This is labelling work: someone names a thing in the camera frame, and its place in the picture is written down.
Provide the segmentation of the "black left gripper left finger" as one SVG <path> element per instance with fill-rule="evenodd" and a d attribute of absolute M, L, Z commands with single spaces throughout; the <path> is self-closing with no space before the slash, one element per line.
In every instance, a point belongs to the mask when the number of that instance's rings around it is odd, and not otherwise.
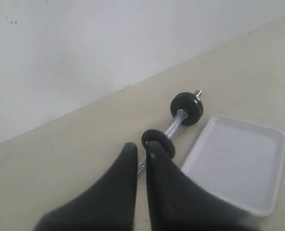
<path fill-rule="evenodd" d="M 131 231 L 137 192 L 137 146 L 128 142 L 106 173 L 81 195 L 45 214 L 36 231 Z"/>

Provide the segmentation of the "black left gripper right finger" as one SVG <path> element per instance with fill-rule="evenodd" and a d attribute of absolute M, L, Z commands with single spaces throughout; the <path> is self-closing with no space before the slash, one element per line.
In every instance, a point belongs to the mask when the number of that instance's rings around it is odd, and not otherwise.
<path fill-rule="evenodd" d="M 202 189 L 157 141 L 147 145 L 147 194 L 153 231 L 256 231 L 248 212 Z"/>

